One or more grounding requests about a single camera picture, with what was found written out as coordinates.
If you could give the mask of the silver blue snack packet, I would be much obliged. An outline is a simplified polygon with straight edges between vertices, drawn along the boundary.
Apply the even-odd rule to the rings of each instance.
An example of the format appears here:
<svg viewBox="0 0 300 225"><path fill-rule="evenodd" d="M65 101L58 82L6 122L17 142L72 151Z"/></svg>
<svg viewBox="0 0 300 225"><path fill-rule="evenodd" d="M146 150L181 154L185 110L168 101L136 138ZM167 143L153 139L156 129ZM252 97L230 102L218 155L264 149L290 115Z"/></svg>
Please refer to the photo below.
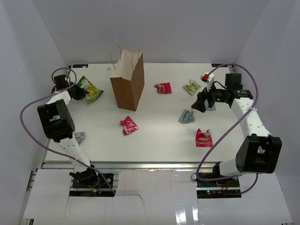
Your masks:
<svg viewBox="0 0 300 225"><path fill-rule="evenodd" d="M207 100L207 99L204 101L204 106L205 106L205 109L206 109L206 110L216 111L216 106L215 106L215 104L214 104L213 106L210 106L210 102L209 102L209 100Z"/></svg>
<svg viewBox="0 0 300 225"><path fill-rule="evenodd" d="M178 122L180 122L180 123L194 123L195 118L194 118L193 109L183 110L181 116L178 119Z"/></svg>

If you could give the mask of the green yellow candy bag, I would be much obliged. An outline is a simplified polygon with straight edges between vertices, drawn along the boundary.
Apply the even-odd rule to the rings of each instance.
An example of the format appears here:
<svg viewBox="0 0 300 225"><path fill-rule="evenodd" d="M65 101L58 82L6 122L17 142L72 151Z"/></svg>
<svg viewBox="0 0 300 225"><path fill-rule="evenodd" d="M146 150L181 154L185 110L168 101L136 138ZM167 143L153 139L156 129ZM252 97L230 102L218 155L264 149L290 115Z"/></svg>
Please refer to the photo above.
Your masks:
<svg viewBox="0 0 300 225"><path fill-rule="evenodd" d="M94 86L85 76L82 76L77 85L85 90L85 98L87 104L96 101L104 91Z"/></svg>

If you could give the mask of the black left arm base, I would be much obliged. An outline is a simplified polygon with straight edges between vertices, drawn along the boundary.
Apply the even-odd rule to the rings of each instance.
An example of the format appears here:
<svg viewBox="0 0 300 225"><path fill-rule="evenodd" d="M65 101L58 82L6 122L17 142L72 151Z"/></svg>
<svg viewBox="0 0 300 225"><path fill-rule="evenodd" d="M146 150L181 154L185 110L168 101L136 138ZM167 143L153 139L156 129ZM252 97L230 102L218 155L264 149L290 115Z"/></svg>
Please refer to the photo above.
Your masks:
<svg viewBox="0 0 300 225"><path fill-rule="evenodd" d="M113 173L104 173L104 177L108 181L109 185L113 187L114 174ZM98 175L98 179L93 181L91 184L81 184L80 182L73 179L72 188L93 188L100 190L102 188L109 188L101 175Z"/></svg>

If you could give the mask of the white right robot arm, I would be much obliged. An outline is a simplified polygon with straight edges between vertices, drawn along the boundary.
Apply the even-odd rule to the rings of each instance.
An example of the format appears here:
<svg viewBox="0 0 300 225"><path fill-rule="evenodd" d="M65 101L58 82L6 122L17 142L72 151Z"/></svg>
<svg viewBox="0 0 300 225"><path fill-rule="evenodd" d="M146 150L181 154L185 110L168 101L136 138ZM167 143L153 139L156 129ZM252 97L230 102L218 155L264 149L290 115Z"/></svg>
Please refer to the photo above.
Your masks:
<svg viewBox="0 0 300 225"><path fill-rule="evenodd" d="M216 102L227 103L241 120L239 125L244 141L233 159L215 164L212 183L222 187L229 181L229 177L246 173L273 173L282 147L281 139L272 136L263 125L253 107L251 92L243 89L241 74L226 74L225 85L221 89L215 87L214 77L214 74L207 73L201 76L207 86L197 94L192 109L205 112L207 107L213 107Z"/></svg>

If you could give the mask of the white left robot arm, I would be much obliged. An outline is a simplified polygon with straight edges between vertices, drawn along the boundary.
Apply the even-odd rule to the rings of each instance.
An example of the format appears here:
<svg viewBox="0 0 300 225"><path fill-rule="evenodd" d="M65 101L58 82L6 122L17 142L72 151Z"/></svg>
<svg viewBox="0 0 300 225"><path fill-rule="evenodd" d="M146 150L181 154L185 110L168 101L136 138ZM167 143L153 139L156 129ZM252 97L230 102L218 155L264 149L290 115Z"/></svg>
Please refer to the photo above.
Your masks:
<svg viewBox="0 0 300 225"><path fill-rule="evenodd" d="M52 98L44 105L37 107L44 133L70 156L74 171L69 175L78 183L94 187L99 182L99 175L93 170L91 161L75 138L75 124L67 108L71 99L82 100L88 92L70 81L67 75L54 77L55 86Z"/></svg>

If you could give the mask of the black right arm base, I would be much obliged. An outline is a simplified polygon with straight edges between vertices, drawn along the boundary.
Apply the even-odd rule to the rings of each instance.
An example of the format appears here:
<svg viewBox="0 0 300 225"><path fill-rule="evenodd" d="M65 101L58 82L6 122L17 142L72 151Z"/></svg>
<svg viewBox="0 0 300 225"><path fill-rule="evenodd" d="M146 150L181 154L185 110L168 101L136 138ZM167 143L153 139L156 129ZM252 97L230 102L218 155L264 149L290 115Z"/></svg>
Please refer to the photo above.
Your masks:
<svg viewBox="0 0 300 225"><path fill-rule="evenodd" d="M219 181L200 181L197 179L196 173L193 173L191 180L196 183L198 199L241 198L238 178Z"/></svg>

